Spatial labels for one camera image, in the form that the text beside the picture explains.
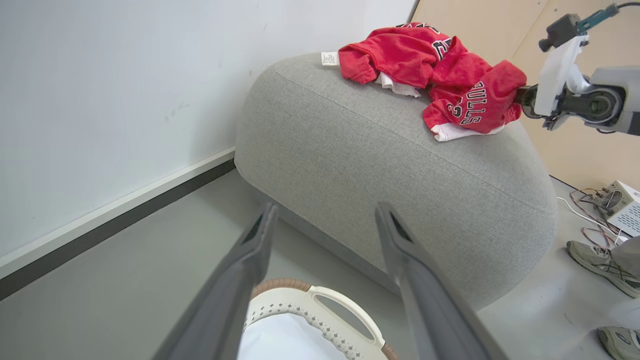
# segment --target white wall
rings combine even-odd
[[[0,0],[0,257],[234,145],[254,79],[413,0]]]

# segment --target wooden panel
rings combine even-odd
[[[546,27],[566,13],[582,19],[604,8],[603,0],[550,0],[534,27],[513,57],[529,78],[538,72],[547,56],[538,40],[546,37]],[[576,63],[591,75],[597,67],[637,65],[640,61],[640,8],[627,7],[589,32],[590,44],[583,48]],[[626,134],[603,135],[586,127],[579,119],[569,119],[558,130],[544,130],[541,120],[521,118],[549,173],[577,188],[606,186],[620,180],[640,189],[640,137]]]
[[[420,0],[413,21],[426,22],[490,64],[511,59],[548,0]]]

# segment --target power supply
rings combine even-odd
[[[640,236],[640,192],[616,180],[606,189],[600,204],[607,222],[631,236]]]

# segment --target basket handle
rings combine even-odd
[[[349,299],[348,297],[344,296],[343,294],[335,290],[324,288],[322,286],[311,286],[307,291],[307,293],[311,295],[314,301],[322,305],[322,307],[327,313],[329,313],[333,317],[339,318],[340,320],[342,319],[338,315],[336,315],[333,311],[330,311],[324,304],[320,303],[320,301],[317,300],[316,297],[318,295],[324,296],[344,306],[347,310],[351,311],[351,313],[354,314],[358,318],[358,320],[360,320],[365,325],[365,327],[367,327],[367,330],[373,336],[374,345],[376,345],[379,348],[382,348],[383,346],[385,346],[385,340],[382,338],[382,332],[380,331],[376,323],[373,321],[371,316],[369,316],[369,314],[367,314],[367,312],[364,311],[353,300]]]

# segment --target shoe sole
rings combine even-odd
[[[635,289],[633,289],[629,284],[627,284],[624,280],[621,280],[611,274],[609,274],[606,271],[602,271],[599,268],[589,264],[588,262],[584,261],[578,254],[574,254],[572,251],[573,246],[569,245],[567,246],[567,252],[569,253],[569,256],[571,256],[571,258],[578,264],[580,264],[580,266],[582,266],[583,268],[589,270],[590,272],[593,272],[594,274],[600,275],[602,277],[604,277],[605,279],[609,280],[609,282],[611,282],[613,285],[615,285],[618,289],[620,289],[623,293],[629,295],[630,297],[637,299],[640,297],[640,291],[635,291]]]
[[[615,341],[611,337],[612,334],[608,330],[598,329],[597,331],[598,331],[598,339],[600,339],[600,342],[602,343],[602,346],[604,347],[604,349],[607,351],[607,354],[613,357],[615,360],[626,360],[618,356],[616,353],[612,352],[611,350],[609,350],[609,347],[610,347],[609,343],[615,343]]]

